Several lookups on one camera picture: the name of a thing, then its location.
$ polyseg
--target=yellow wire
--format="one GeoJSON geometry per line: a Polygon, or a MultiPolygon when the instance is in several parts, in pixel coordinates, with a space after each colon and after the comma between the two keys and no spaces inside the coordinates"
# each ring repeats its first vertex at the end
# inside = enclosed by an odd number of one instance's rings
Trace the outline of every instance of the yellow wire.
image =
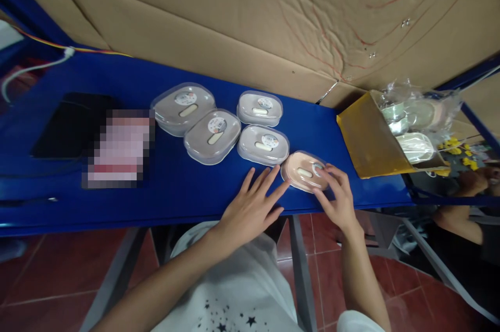
{"type": "MultiPolygon", "coordinates": [[[[39,39],[33,35],[30,35],[28,34],[27,32],[24,32],[22,31],[21,29],[17,28],[16,26],[12,26],[14,27],[16,30],[18,30],[20,33],[26,35],[26,36],[29,36],[31,39],[35,40],[35,41],[38,41],[40,43],[43,43],[45,45],[50,45],[54,48],[60,48],[60,49],[66,49],[67,47],[63,46],[63,45],[59,45],[59,44],[55,44],[55,43],[51,43],[51,42],[48,42],[46,40],[42,40],[42,39],[39,39]]],[[[96,51],[96,50],[92,50],[92,49],[88,49],[88,48],[74,48],[75,51],[79,51],[79,52],[85,52],[85,53],[103,53],[103,54],[113,54],[113,55],[120,55],[120,56],[125,56],[125,57],[131,57],[131,58],[134,58],[133,56],[130,56],[128,54],[125,54],[125,53],[121,53],[121,52],[115,52],[115,51],[107,51],[107,50],[99,50],[99,51],[96,51]]]]}

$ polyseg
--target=person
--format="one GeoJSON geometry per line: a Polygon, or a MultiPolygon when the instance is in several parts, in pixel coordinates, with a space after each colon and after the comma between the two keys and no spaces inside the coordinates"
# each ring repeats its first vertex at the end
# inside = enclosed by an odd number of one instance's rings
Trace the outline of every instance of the person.
{"type": "MultiPolygon", "coordinates": [[[[500,196],[500,168],[482,167],[461,173],[453,196],[476,196],[487,192],[500,196]]],[[[435,226],[427,227],[428,243],[471,297],[500,317],[500,226],[469,220],[470,206],[447,205],[432,215],[435,226]]]]}
{"type": "MultiPolygon", "coordinates": [[[[278,270],[276,244],[263,233],[283,212],[273,206],[290,186],[286,180],[266,196],[279,170],[279,165],[266,168],[251,185],[252,168],[221,220],[185,233],[172,259],[133,288],[92,331],[300,331],[290,286],[278,270]]],[[[331,164],[318,172],[335,200],[318,189],[314,194],[345,235],[348,311],[340,316],[337,331],[390,332],[349,179],[331,164]]]]}

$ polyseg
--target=red tile floor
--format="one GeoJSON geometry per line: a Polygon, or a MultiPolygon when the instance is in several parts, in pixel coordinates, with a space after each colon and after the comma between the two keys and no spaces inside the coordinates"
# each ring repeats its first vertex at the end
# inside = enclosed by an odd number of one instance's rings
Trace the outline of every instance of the red tile floor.
{"type": "MultiPolygon", "coordinates": [[[[334,332],[345,303],[341,281],[342,234],[325,214],[302,215],[301,226],[321,332],[334,332]]],[[[366,216],[358,219],[370,234],[366,216]]],[[[113,260],[124,229],[25,238],[21,258],[0,264],[0,330],[78,331],[113,260]]],[[[291,284],[288,224],[278,244],[279,268],[291,284]]],[[[483,331],[484,318],[433,278],[394,260],[372,257],[393,331],[483,331]]],[[[146,235],[129,287],[158,268],[146,235]]]]}

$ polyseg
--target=black phone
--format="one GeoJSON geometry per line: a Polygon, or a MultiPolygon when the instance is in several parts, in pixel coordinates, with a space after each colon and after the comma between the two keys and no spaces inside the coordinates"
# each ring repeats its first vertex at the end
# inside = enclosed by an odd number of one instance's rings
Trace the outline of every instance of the black phone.
{"type": "Polygon", "coordinates": [[[117,109],[108,95],[70,92],[64,95],[30,155],[42,159],[75,159],[91,150],[94,137],[105,125],[107,112],[117,109]]]}

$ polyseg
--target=yellow box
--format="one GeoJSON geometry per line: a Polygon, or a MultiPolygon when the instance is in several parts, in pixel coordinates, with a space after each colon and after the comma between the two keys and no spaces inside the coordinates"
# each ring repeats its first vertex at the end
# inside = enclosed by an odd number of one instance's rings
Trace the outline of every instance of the yellow box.
{"type": "Polygon", "coordinates": [[[449,169],[439,152],[410,164],[377,106],[379,91],[369,91],[337,116],[347,150],[360,178],[449,169]]]}

